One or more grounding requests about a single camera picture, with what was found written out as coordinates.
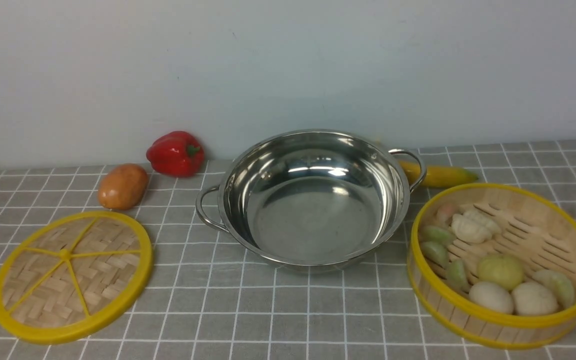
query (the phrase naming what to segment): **potato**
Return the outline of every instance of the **potato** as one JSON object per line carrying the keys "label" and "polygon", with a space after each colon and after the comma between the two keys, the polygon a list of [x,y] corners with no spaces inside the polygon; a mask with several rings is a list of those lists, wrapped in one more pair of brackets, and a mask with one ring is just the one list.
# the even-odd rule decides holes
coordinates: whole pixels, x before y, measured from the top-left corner
{"label": "potato", "polygon": [[128,210],[139,204],[146,192],[148,174],[137,164],[122,164],[112,169],[99,184],[99,204],[112,210]]}

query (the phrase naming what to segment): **woven bamboo lid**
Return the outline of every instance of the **woven bamboo lid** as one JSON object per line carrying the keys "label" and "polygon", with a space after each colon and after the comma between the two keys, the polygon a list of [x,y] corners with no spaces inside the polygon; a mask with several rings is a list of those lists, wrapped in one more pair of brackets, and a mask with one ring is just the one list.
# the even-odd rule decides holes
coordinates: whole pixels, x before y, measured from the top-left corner
{"label": "woven bamboo lid", "polygon": [[82,212],[41,228],[0,269],[0,324],[35,344],[101,330],[142,292],[153,267],[146,230],[109,211]]}

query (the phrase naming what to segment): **pot rim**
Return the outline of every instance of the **pot rim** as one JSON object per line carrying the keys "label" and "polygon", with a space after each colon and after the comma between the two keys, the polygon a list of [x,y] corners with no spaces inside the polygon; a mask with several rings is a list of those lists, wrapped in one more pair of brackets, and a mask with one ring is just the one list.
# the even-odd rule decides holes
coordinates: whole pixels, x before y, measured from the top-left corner
{"label": "pot rim", "polygon": [[[253,246],[250,242],[248,242],[246,239],[244,239],[242,237],[242,235],[240,235],[240,233],[237,230],[235,230],[235,228],[233,227],[233,224],[231,223],[230,218],[226,214],[226,210],[225,210],[225,206],[224,206],[224,195],[226,194],[226,191],[229,187],[228,186],[229,179],[232,177],[234,171],[238,168],[240,162],[242,162],[242,160],[244,158],[246,158],[250,153],[252,153],[254,150],[259,148],[260,146],[267,144],[269,142],[275,141],[276,139],[280,139],[283,137],[290,137],[290,136],[298,135],[298,134],[307,134],[307,133],[313,133],[313,134],[324,133],[324,134],[339,135],[339,136],[343,136],[343,137],[349,137],[352,139],[356,139],[358,141],[362,141],[362,142],[370,145],[379,153],[380,157],[385,159],[389,163],[389,165],[393,166],[393,168],[396,169],[397,175],[400,178],[400,180],[402,182],[402,187],[403,187],[403,189],[402,189],[403,196],[402,196],[402,199],[400,199],[400,202],[398,203],[398,207],[402,207],[403,210],[402,210],[402,212],[400,212],[395,217],[391,226],[388,227],[386,230],[384,230],[383,233],[377,238],[377,240],[373,241],[370,244],[370,246],[364,246],[363,248],[356,250],[352,253],[349,253],[348,255],[344,256],[343,258],[340,258],[339,260],[334,260],[332,262],[319,262],[317,260],[290,259],[290,258],[274,255],[272,253],[268,253],[267,251],[263,251],[262,249],[260,249],[256,246]],[[391,155],[388,152],[388,150],[386,150],[386,148],[384,148],[380,144],[376,144],[372,141],[369,141],[368,139],[365,139],[364,137],[357,136],[351,132],[343,132],[343,131],[331,130],[331,129],[302,129],[302,130],[293,130],[293,131],[283,132],[281,134],[277,134],[275,136],[268,137],[262,141],[259,141],[256,144],[250,146],[249,148],[247,148],[247,150],[242,152],[236,159],[234,159],[232,164],[228,167],[228,170],[226,170],[226,172],[224,173],[224,176],[223,176],[221,182],[219,183],[219,189],[217,192],[217,207],[219,210],[219,217],[221,218],[221,221],[222,221],[224,227],[227,228],[230,235],[232,235],[234,237],[234,239],[237,240],[238,243],[245,246],[245,248],[248,249],[249,251],[252,251],[253,253],[263,257],[264,259],[270,260],[271,262],[274,262],[277,264],[302,266],[302,267],[324,267],[324,266],[331,266],[331,265],[340,265],[340,264],[349,262],[350,260],[359,258],[359,257],[366,255],[366,254],[370,253],[371,251],[374,251],[375,249],[379,248],[379,246],[381,246],[381,244],[385,243],[388,239],[390,239],[394,235],[394,233],[397,231],[397,229],[402,225],[404,218],[406,217],[406,213],[408,212],[408,209],[410,206],[410,194],[411,194],[410,184],[408,182],[408,178],[406,177],[406,174],[404,173],[402,166],[400,166],[399,162],[396,161],[396,158],[393,155]]]}

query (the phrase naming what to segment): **red bell pepper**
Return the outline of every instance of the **red bell pepper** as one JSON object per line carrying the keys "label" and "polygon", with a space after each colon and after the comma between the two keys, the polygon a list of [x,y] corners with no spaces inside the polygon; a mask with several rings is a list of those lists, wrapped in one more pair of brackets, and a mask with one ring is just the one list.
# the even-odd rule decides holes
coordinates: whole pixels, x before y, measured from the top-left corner
{"label": "red bell pepper", "polygon": [[185,131],[173,131],[158,138],[146,151],[154,171],[175,178],[195,175],[204,162],[204,148]]}

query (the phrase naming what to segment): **yellow spoke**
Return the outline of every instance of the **yellow spoke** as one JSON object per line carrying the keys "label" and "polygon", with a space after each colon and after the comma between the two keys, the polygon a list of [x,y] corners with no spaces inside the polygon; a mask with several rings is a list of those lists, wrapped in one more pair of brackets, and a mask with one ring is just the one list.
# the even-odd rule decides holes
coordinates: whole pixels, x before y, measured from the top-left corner
{"label": "yellow spoke", "polygon": [[139,254],[141,250],[117,250],[117,251],[97,251],[97,252],[83,252],[73,253],[71,258],[84,258],[86,256],[104,256],[104,255],[119,255],[119,254]]}
{"label": "yellow spoke", "polygon": [[87,224],[87,226],[79,233],[79,235],[75,239],[75,242],[72,243],[72,246],[70,247],[70,251],[73,251],[77,247],[77,244],[79,244],[80,241],[82,241],[84,235],[86,235],[88,230],[93,226],[94,223],[96,223],[96,221],[98,219],[99,219],[99,217],[92,219],[92,221],[90,221],[90,223]]}
{"label": "yellow spoke", "polygon": [[26,292],[23,293],[23,295],[21,295],[21,297],[19,298],[19,300],[16,301],[16,303],[13,303],[13,305],[10,307],[10,309],[7,311],[9,314],[11,314],[12,312],[14,312],[15,309],[17,309],[17,307],[23,303],[23,301],[25,301],[30,294],[32,294],[32,292],[35,291],[35,289],[37,289],[39,287],[39,285],[41,285],[41,283],[44,282],[44,280],[48,279],[48,276],[50,276],[53,272],[55,272],[55,270],[57,270],[57,268],[64,263],[64,260],[60,260],[59,262],[57,262],[57,264],[55,266],[53,266],[50,270],[48,270],[48,272],[46,272],[45,274],[43,274],[43,276],[37,280],[37,282],[34,283],[34,285],[32,285],[32,287],[30,287],[30,289]]}
{"label": "yellow spoke", "polygon": [[86,299],[84,298],[84,293],[82,289],[80,289],[80,282],[77,281],[77,275],[75,275],[75,269],[73,269],[73,263],[70,260],[66,260],[66,265],[68,265],[68,271],[70,271],[70,277],[72,278],[72,284],[75,286],[75,291],[79,296],[79,301],[81,301],[81,305],[84,307],[84,314],[86,317],[90,316],[88,312],[88,306],[86,305]]}
{"label": "yellow spoke", "polygon": [[59,253],[57,253],[55,251],[46,250],[45,248],[25,247],[22,250],[30,251],[31,253],[46,254],[46,255],[55,256],[55,257],[59,258]]}

